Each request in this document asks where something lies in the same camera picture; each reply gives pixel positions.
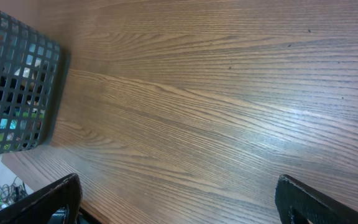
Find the black wire mesh basket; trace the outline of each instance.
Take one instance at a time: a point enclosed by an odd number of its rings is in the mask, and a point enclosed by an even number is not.
[[[57,42],[0,11],[0,153],[49,141],[68,63]]]

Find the black mesh grid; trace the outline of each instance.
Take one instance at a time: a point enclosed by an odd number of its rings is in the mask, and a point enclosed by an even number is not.
[[[0,11],[0,153],[40,144],[60,46]]]

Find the wooden desk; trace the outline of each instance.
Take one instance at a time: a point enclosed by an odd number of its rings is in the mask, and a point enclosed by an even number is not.
[[[32,188],[80,175],[104,223],[279,223],[290,174],[358,210],[358,1],[51,0],[71,49]]]

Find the cable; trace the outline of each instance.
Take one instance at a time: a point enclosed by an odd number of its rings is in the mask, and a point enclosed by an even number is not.
[[[24,183],[23,185],[16,185],[17,177],[13,180],[11,185],[4,184],[1,187],[0,191],[0,208],[3,204],[12,205],[13,203],[25,198],[28,196],[27,192],[25,191]]]

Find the wooden table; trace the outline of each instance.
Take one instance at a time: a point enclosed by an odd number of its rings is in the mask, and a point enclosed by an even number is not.
[[[71,67],[53,144],[103,223],[280,223],[282,173],[358,210],[358,1],[50,0]]]

